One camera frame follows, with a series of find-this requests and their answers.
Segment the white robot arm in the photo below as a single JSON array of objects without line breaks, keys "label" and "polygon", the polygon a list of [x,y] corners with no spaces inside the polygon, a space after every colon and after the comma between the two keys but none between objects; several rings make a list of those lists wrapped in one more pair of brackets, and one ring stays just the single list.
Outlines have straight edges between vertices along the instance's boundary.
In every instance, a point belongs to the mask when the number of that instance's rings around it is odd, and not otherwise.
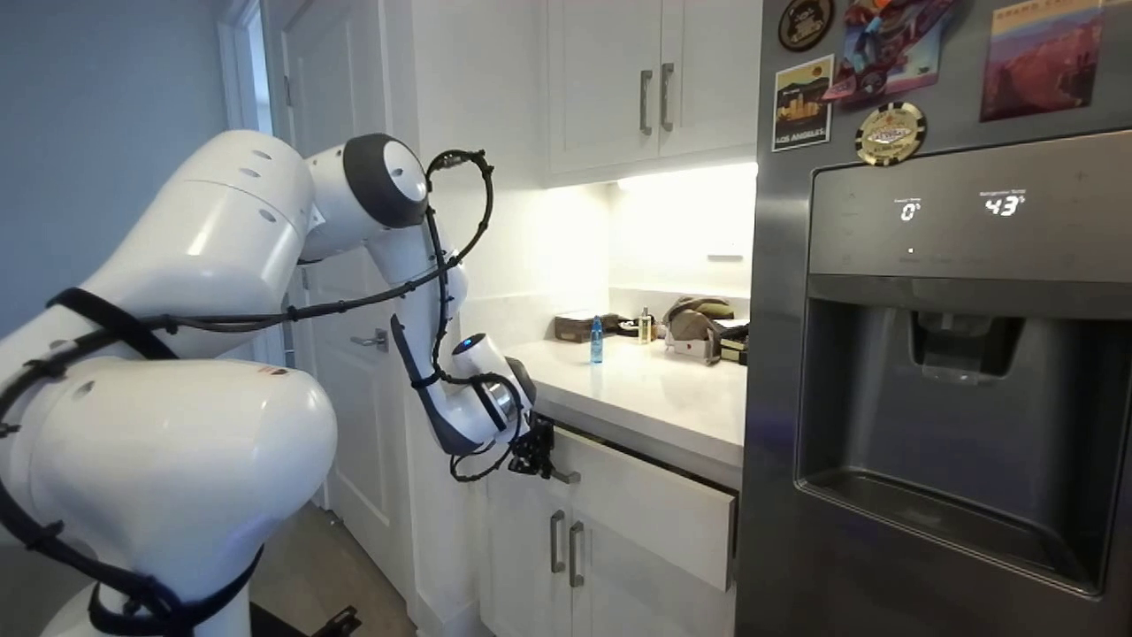
[{"label": "white robot arm", "polygon": [[330,479],[337,411],[311,375],[233,347],[292,322],[292,272],[350,247],[387,278],[392,342],[442,454],[553,472],[522,368],[480,334],[444,335],[462,272],[428,190],[462,158],[418,158],[389,134],[303,157],[223,131],[86,283],[2,335],[2,532],[86,575],[43,637],[255,637],[273,623],[247,579]]}]

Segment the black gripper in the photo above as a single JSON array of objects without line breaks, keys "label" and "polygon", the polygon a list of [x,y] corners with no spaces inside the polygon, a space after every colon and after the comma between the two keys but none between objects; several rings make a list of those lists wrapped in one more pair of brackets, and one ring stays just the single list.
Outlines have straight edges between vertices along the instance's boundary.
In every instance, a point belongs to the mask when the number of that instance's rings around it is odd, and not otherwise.
[{"label": "black gripper", "polygon": [[556,430],[545,416],[530,416],[526,430],[510,441],[510,468],[515,473],[549,479],[556,472],[553,462]]}]

